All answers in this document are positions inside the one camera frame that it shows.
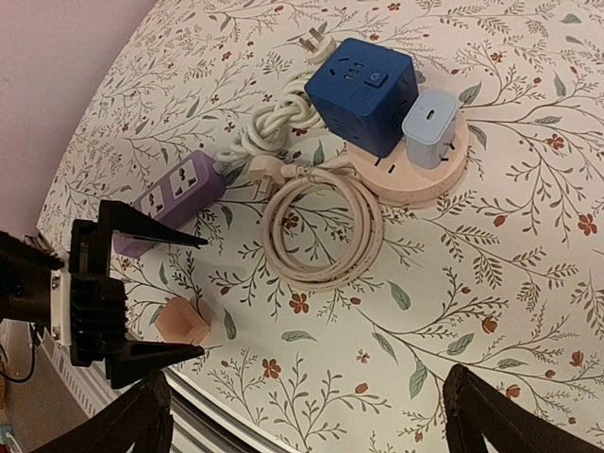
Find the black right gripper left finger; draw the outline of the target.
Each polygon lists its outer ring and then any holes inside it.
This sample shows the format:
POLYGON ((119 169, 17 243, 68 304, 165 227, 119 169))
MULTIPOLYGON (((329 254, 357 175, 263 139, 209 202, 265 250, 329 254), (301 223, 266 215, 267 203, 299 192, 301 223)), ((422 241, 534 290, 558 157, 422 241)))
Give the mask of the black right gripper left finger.
POLYGON ((155 371, 141 379, 86 423, 40 446, 52 452, 168 452, 174 418, 171 388, 155 371))

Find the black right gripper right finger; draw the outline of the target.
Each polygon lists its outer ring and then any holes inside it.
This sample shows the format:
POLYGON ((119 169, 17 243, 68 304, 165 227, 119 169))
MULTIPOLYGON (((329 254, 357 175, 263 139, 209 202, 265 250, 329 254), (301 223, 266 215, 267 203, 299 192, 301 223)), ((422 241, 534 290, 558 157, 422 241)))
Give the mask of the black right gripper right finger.
POLYGON ((467 367, 443 385, 450 452, 599 452, 601 449, 524 410, 467 367))

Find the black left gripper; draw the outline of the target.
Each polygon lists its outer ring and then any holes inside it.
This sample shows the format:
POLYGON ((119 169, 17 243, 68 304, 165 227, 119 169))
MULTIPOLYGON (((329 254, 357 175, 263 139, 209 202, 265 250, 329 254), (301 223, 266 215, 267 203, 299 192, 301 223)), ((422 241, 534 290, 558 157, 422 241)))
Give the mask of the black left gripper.
POLYGON ((148 374, 204 355, 202 346, 126 340, 126 292, 109 277, 112 236, 200 248, 208 241, 172 229, 125 202, 102 200, 97 223, 73 223, 69 272, 71 360, 78 366, 106 363, 112 389, 122 389, 148 374))

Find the pink plug adapter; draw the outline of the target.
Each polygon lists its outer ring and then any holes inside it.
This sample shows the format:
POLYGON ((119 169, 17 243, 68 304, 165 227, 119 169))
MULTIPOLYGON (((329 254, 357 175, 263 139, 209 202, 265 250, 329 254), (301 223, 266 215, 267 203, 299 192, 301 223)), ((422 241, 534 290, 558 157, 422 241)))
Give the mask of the pink plug adapter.
POLYGON ((183 297, 167 300, 155 321, 166 343, 201 345, 210 334, 210 325, 183 297))

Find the purple power strip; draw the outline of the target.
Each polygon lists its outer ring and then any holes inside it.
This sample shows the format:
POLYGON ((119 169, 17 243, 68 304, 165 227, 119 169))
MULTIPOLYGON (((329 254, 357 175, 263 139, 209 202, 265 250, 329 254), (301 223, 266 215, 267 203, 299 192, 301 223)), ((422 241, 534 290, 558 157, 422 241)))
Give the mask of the purple power strip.
POLYGON ((226 181, 215 164, 212 157, 194 151, 130 205, 163 225, 179 229, 226 192, 226 181))

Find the light blue plug adapter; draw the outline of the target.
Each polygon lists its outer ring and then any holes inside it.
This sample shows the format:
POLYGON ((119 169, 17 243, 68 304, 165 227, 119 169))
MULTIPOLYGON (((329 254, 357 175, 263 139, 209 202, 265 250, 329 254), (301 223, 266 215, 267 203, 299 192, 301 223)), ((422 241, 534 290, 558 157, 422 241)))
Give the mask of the light blue plug adapter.
POLYGON ((440 165, 455 138, 459 111, 456 98, 437 89, 421 91, 402 122, 411 163, 433 170, 440 165))

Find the blue cube socket adapter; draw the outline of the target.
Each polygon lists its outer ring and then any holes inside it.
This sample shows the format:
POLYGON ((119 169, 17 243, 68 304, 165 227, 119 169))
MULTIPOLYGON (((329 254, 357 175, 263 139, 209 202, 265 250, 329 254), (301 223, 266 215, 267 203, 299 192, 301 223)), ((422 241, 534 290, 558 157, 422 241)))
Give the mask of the blue cube socket adapter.
POLYGON ((385 159, 402 138, 418 84, 410 56, 348 38, 306 83, 305 92, 331 133, 385 159))

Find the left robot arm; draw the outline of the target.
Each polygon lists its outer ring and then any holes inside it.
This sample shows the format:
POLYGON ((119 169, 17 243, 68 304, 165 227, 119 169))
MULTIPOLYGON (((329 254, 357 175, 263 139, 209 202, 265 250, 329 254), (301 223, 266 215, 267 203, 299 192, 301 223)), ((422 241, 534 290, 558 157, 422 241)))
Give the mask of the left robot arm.
POLYGON ((121 201, 104 200, 95 221, 75 220, 66 253, 1 235, 1 316, 44 326, 74 366, 95 361, 121 389, 147 374, 204 354, 192 344, 128 339, 126 287, 110 277, 114 233, 199 248, 205 240, 172 229, 121 201))

